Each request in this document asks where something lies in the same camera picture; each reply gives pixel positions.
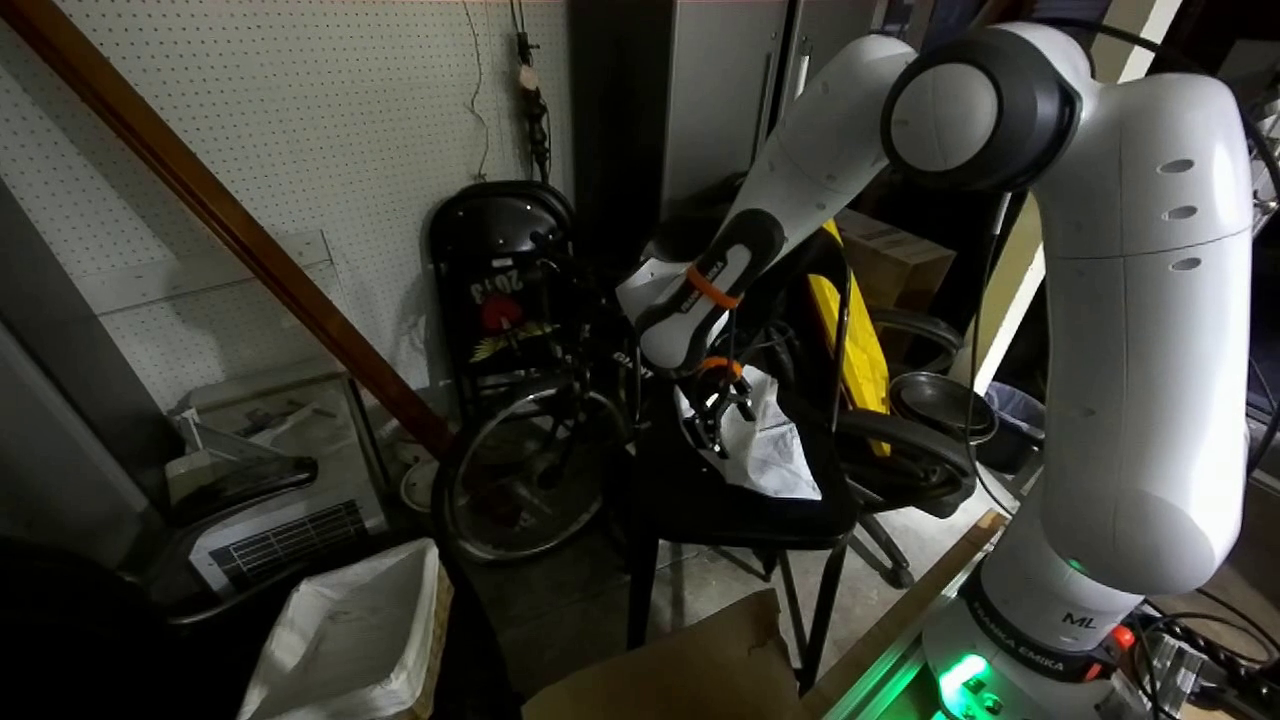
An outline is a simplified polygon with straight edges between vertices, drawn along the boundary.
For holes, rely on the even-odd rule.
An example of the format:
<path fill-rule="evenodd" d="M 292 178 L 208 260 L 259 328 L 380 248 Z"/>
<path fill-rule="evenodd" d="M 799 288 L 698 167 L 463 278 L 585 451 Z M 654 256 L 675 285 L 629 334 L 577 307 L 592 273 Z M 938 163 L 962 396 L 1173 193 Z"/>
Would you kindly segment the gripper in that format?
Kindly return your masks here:
<path fill-rule="evenodd" d="M 728 459 L 721 432 L 722 418 L 727 405 L 742 418 L 742 421 L 756 420 L 751 384 L 742 368 L 703 368 L 694 377 L 692 436 L 703 450 L 717 457 Z"/>

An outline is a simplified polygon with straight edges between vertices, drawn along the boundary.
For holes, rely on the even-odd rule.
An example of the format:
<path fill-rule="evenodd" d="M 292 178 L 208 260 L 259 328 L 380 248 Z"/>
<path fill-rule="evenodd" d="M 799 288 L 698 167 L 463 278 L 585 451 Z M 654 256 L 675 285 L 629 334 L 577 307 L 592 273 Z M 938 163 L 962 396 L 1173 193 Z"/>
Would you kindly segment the white towel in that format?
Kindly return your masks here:
<path fill-rule="evenodd" d="M 746 420 L 737 410 L 728 410 L 719 420 L 721 446 L 727 454 L 710 450 L 687 428 L 694 410 L 681 389 L 672 392 L 680 414 L 677 429 L 709 462 L 713 475 L 731 486 L 772 498 L 822 500 L 822 491 L 806 461 L 795 415 L 780 405 L 778 380 L 760 368 L 749 365 L 745 380 L 751 386 L 751 411 Z"/>

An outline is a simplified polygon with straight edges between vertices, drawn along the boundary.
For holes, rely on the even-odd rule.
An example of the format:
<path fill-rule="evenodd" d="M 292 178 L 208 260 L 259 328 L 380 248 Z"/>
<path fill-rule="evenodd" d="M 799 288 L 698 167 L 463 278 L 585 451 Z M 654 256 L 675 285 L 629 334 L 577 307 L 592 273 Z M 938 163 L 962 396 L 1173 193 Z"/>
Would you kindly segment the yellow case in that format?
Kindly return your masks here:
<path fill-rule="evenodd" d="M 852 296 L 842 334 L 837 332 L 841 296 L 835 283 L 823 277 L 809 275 L 808 284 L 828 350 L 844 351 L 840 364 L 842 401 L 854 407 L 890 414 L 890 370 L 858 282 L 851 279 Z"/>

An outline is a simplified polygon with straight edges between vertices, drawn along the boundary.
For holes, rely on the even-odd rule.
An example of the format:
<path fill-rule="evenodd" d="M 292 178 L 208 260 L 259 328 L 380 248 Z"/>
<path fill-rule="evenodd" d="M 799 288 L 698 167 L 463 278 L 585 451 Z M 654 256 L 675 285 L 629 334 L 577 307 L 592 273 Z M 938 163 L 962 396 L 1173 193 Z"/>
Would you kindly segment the black office chair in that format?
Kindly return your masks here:
<path fill-rule="evenodd" d="M 893 363 L 890 380 L 908 372 L 945 373 L 963 348 L 963 337 L 947 322 L 924 313 L 896 307 L 873 307 L 874 328 L 888 328 L 933 343 L 938 354 L 922 366 Z M 850 491 L 859 498 L 858 524 L 886 556 L 881 578 L 895 589 L 906 589 L 915 577 L 908 556 L 883 527 L 879 516 L 900 509 L 919 509 L 950 518 L 968 500 L 980 477 L 977 446 L 948 437 L 920 423 L 896 415 L 850 409 L 835 425 L 838 451 Z"/>

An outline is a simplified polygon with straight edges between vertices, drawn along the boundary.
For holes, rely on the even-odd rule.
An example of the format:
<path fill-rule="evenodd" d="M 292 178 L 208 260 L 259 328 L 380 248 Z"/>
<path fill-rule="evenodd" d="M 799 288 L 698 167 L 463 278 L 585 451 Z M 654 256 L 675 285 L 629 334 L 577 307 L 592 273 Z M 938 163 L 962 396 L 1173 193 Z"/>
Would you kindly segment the cardboard box with label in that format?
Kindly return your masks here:
<path fill-rule="evenodd" d="M 868 305 L 931 309 L 955 251 L 851 209 L 837 213 L 835 225 Z"/>

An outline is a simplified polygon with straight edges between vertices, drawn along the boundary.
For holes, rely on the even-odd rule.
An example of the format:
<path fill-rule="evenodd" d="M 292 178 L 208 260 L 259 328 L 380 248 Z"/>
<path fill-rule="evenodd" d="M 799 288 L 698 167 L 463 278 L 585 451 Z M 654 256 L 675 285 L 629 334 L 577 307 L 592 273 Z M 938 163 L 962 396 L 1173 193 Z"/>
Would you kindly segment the brown cardboard box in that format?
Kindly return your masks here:
<path fill-rule="evenodd" d="M 536 693 L 524 720 L 797 720 L 774 591 L 758 591 Z"/>

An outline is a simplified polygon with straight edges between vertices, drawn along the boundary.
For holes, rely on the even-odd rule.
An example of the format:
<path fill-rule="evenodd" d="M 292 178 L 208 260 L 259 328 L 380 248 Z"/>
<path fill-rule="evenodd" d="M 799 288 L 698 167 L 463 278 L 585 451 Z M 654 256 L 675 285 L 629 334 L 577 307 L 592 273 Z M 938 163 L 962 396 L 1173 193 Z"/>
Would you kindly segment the black folding chair with print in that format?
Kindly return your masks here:
<path fill-rule="evenodd" d="M 431 211 L 424 247 L 463 420 L 507 387 L 561 368 L 553 256 L 571 250 L 572 224 L 568 199 L 530 179 L 470 184 Z"/>

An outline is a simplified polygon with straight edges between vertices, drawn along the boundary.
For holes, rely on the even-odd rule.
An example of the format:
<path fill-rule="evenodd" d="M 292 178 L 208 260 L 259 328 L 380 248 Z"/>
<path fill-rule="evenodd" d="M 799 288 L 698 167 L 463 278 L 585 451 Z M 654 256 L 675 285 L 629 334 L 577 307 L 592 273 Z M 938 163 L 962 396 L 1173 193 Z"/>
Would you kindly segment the bicycle wheel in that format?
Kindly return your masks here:
<path fill-rule="evenodd" d="M 596 519 L 628 415 L 567 377 L 513 386 L 481 404 L 454 437 L 431 488 L 436 537 L 470 562 L 522 562 Z"/>

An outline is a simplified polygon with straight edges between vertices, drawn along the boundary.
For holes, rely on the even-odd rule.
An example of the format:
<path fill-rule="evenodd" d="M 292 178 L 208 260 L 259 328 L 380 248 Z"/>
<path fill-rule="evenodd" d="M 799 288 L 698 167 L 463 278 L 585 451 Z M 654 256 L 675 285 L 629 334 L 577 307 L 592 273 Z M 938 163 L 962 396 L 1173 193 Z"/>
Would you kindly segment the blue waste bin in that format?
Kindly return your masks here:
<path fill-rule="evenodd" d="M 977 459 L 993 471 L 1018 474 L 1044 442 L 1044 405 L 1034 396 L 992 380 L 984 395 L 997 420 L 996 432 L 977 446 Z"/>

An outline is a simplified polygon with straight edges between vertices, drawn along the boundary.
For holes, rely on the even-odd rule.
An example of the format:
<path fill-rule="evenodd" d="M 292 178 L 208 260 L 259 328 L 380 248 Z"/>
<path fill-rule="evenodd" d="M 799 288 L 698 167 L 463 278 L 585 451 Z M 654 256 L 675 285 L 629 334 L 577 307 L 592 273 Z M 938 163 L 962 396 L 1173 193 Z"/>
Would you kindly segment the grey metal cabinet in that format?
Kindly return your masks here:
<path fill-rule="evenodd" d="M 797 87 L 886 0 L 567 0 L 577 242 L 632 261 L 742 174 Z"/>

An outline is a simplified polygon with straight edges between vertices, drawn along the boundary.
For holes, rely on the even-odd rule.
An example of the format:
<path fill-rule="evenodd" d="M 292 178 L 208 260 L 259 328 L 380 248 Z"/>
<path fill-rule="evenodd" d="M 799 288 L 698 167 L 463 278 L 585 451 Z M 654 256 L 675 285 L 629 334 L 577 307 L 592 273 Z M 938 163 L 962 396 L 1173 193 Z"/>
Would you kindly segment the bin with white bag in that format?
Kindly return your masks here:
<path fill-rule="evenodd" d="M 236 720 L 429 720 L 453 594 L 429 538 L 303 579 Z"/>

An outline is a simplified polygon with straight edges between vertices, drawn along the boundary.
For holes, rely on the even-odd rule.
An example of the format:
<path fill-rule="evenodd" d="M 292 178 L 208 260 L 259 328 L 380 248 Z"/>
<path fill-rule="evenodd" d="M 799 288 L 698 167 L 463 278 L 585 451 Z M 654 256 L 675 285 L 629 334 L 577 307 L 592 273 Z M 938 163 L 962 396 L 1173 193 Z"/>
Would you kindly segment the white heater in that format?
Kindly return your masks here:
<path fill-rule="evenodd" d="M 192 389 L 172 411 L 165 523 L 223 598 L 294 562 L 383 533 L 387 468 L 360 388 L 298 365 Z"/>

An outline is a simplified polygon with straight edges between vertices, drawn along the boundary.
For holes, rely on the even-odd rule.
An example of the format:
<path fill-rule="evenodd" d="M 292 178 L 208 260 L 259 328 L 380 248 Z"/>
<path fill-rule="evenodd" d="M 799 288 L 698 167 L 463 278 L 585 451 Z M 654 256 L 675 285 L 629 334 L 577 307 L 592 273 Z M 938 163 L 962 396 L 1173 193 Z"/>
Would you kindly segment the brown wooden beam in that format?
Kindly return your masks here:
<path fill-rule="evenodd" d="M 403 380 L 55 0 L 0 0 L 0 20 L 164 183 L 289 314 L 433 456 L 447 420 Z"/>

